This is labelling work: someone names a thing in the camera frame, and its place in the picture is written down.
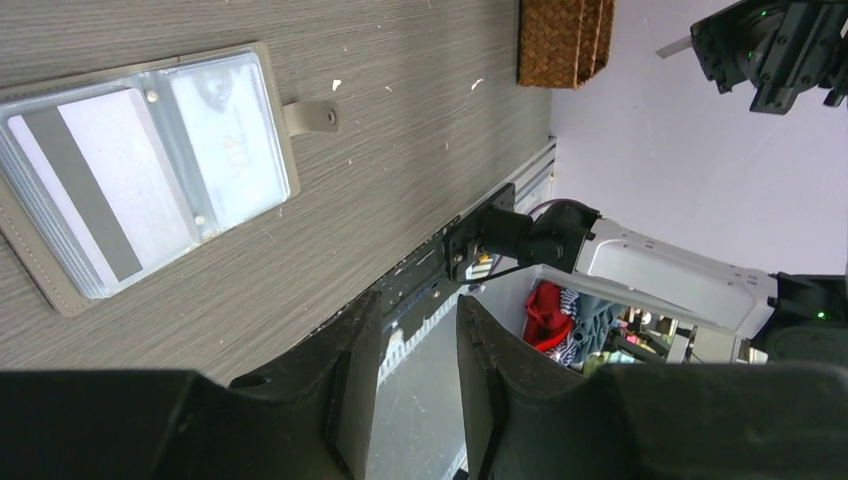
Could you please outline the grey card holder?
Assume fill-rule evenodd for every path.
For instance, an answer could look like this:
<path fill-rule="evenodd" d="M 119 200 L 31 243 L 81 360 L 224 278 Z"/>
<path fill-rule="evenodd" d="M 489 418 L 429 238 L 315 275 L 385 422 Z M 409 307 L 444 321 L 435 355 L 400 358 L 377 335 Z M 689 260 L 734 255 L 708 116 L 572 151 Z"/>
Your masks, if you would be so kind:
<path fill-rule="evenodd" d="M 73 317 L 296 196 L 293 138 L 339 126 L 260 42 L 5 88 L 1 230 Z"/>

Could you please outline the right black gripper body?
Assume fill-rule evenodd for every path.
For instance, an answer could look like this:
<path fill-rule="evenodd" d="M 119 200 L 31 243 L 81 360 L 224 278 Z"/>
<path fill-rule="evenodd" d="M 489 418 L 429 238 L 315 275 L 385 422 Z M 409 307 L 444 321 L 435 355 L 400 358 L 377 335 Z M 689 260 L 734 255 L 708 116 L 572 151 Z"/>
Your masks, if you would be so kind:
<path fill-rule="evenodd" d="M 785 115 L 797 97 L 826 91 L 823 104 L 847 99 L 845 1 L 738 1 L 690 27 L 707 80 L 727 94 L 755 89 L 751 112 Z"/>

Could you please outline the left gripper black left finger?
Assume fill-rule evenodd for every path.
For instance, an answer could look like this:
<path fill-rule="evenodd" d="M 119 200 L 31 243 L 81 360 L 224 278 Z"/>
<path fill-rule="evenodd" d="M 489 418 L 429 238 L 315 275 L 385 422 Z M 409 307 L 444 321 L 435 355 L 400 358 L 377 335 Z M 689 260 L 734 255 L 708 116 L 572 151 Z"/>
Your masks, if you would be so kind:
<path fill-rule="evenodd" d="M 380 296 L 222 386 L 193 370 L 8 371 L 5 479 L 362 479 Z"/>

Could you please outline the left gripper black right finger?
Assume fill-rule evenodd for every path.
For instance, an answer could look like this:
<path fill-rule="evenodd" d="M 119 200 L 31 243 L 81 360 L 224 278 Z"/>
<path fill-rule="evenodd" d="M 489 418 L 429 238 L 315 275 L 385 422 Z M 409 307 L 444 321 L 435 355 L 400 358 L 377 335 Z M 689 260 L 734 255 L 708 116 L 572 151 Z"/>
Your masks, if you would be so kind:
<path fill-rule="evenodd" d="M 566 369 L 457 304 L 474 479 L 843 479 L 847 372 L 810 363 Z"/>

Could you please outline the white credit card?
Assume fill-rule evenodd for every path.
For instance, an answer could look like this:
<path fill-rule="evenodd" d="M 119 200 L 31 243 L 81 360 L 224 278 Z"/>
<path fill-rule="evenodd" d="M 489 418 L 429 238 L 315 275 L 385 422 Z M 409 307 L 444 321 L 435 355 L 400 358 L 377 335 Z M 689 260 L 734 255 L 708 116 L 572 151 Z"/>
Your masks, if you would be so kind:
<path fill-rule="evenodd" d="M 256 55 L 170 69 L 164 76 L 219 227 L 236 226 L 290 197 L 280 136 Z"/>

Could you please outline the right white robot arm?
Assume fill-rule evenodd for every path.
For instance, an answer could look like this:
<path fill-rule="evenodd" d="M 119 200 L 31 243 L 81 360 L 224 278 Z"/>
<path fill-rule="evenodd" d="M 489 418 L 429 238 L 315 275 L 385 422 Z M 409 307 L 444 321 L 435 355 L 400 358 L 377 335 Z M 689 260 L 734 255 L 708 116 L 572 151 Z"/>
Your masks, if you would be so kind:
<path fill-rule="evenodd" d="M 721 93 L 748 82 L 751 110 L 783 115 L 798 95 L 824 88 L 825 104 L 847 94 L 847 5 L 843 1 L 739 1 L 694 23 L 658 51 L 692 49 Z M 547 266 L 632 291 L 647 308 L 748 340 L 772 361 L 847 362 L 847 279 L 766 273 L 715 260 L 629 230 L 574 200 L 538 217 L 514 209 L 508 184 L 444 237 L 447 277 L 466 280 L 477 252 Z"/>

